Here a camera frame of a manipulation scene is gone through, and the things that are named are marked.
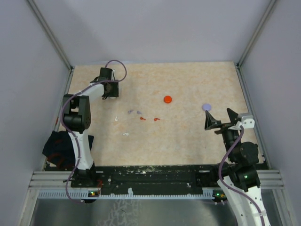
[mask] black cloth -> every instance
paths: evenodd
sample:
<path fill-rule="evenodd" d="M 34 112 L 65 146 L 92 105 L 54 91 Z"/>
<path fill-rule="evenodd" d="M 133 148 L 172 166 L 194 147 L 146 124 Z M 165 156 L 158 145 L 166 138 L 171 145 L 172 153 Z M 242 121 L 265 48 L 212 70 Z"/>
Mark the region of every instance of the black cloth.
<path fill-rule="evenodd" d="M 94 136 L 88 135 L 89 147 L 92 148 Z M 59 169 L 69 169 L 75 166 L 75 155 L 71 138 L 67 131 L 52 131 L 46 142 L 43 155 L 47 161 L 56 165 Z"/>

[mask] white panel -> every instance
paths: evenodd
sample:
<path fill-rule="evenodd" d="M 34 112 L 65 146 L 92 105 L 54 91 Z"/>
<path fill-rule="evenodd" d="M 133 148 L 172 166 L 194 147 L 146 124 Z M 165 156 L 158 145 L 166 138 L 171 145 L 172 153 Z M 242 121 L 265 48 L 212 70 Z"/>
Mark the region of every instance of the white panel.
<path fill-rule="evenodd" d="M 35 0 L 71 64 L 235 61 L 268 0 Z"/>
<path fill-rule="evenodd" d="M 271 164 L 301 210 L 301 1 L 279 1 L 243 73 Z"/>
<path fill-rule="evenodd" d="M 0 225 L 14 226 L 68 70 L 24 0 L 0 1 Z"/>

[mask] purple circle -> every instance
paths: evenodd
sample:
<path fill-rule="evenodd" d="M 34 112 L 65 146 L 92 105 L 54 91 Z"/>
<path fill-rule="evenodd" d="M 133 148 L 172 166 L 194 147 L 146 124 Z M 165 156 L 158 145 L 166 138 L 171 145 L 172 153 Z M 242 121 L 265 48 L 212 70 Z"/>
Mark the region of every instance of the purple circle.
<path fill-rule="evenodd" d="M 210 104 L 204 104 L 202 106 L 203 111 L 210 111 L 211 110 L 211 105 Z"/>

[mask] orange-red disc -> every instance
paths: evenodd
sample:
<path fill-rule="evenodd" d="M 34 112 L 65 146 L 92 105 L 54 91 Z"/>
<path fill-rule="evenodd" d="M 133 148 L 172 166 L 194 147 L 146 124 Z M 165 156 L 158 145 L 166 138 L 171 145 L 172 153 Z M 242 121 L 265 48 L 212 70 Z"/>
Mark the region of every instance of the orange-red disc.
<path fill-rule="evenodd" d="M 172 102 L 172 98 L 171 98 L 171 96 L 166 96 L 166 97 L 164 97 L 164 102 L 165 103 L 167 103 L 167 104 L 169 104 L 170 102 Z"/>

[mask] wooden table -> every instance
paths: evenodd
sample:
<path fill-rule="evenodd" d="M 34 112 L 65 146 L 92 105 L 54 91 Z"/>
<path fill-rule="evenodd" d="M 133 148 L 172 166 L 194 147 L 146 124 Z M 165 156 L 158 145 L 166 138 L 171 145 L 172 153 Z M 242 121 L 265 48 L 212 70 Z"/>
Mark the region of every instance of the wooden table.
<path fill-rule="evenodd" d="M 76 66 L 69 93 L 89 85 L 101 66 Z M 119 97 L 91 103 L 89 134 L 95 137 L 91 151 L 95 165 L 220 162 L 225 154 L 222 136 L 204 130 L 202 104 L 209 103 L 210 113 L 222 122 L 229 122 L 227 107 L 247 112 L 233 62 L 126 66 L 128 75 L 119 84 Z M 121 65 L 109 67 L 116 70 L 117 79 L 123 77 Z M 166 95 L 173 98 L 169 104 L 163 101 Z M 243 141 L 257 142 L 252 129 L 245 131 Z"/>

